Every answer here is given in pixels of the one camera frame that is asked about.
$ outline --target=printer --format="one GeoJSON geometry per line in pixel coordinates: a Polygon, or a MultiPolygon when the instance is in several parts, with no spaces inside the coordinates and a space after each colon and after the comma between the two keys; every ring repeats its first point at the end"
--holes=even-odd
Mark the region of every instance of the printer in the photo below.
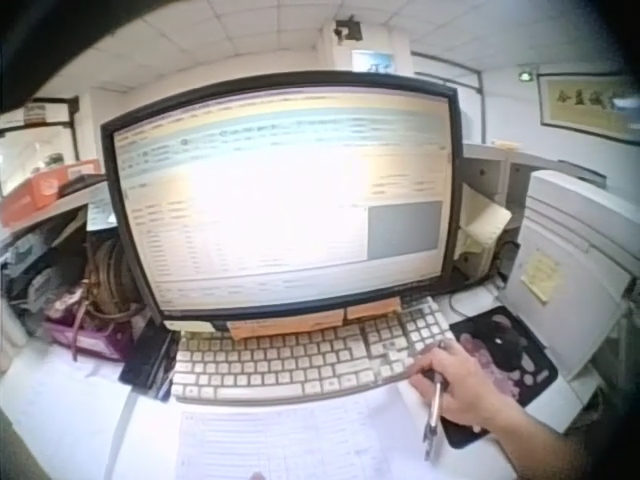
{"type": "Polygon", "coordinates": [[[637,312],[640,209],[563,173],[538,171],[518,242],[499,299],[570,381],[614,325],[637,312]]]}

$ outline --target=white keyboard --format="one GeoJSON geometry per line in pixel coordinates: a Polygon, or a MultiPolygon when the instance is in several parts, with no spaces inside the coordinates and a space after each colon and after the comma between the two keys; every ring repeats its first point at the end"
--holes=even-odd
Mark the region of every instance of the white keyboard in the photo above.
{"type": "Polygon", "coordinates": [[[453,338],[430,297],[397,314],[337,328],[234,341],[182,333],[171,392],[211,404],[281,404],[363,391],[404,378],[411,357],[453,338]]]}

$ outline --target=monitor screen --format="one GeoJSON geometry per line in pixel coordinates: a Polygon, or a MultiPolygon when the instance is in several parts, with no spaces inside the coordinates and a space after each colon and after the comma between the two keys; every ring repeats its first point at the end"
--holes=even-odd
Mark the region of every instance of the monitor screen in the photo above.
{"type": "Polygon", "coordinates": [[[115,130],[119,214],[161,314],[286,308],[438,277],[450,108],[398,89],[289,86],[115,130]]]}

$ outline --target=silver pen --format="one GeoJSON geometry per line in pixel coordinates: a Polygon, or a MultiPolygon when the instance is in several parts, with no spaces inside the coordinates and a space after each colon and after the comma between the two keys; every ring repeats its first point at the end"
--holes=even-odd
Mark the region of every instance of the silver pen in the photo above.
{"type": "MultiPolygon", "coordinates": [[[[443,348],[444,342],[438,342],[438,348],[443,348]]],[[[433,402],[429,410],[429,419],[424,426],[424,433],[422,434],[422,442],[425,444],[424,460],[426,462],[431,460],[431,454],[433,453],[433,445],[435,439],[438,436],[438,422],[440,420],[440,405],[442,403],[442,394],[447,389],[447,380],[438,372],[429,370],[422,372],[422,374],[431,380],[436,387],[435,395],[433,396],[433,402]]]]}

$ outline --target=hand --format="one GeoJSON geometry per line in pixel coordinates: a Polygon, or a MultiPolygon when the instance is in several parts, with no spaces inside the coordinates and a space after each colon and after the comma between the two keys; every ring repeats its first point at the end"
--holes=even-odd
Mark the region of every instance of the hand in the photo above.
{"type": "Polygon", "coordinates": [[[495,388],[477,360],[456,341],[445,342],[444,348],[432,348],[409,367],[409,383],[428,402],[435,395],[435,386],[420,372],[430,369],[449,381],[442,396],[441,413],[452,422],[491,430],[505,409],[520,408],[515,400],[495,388]]]}

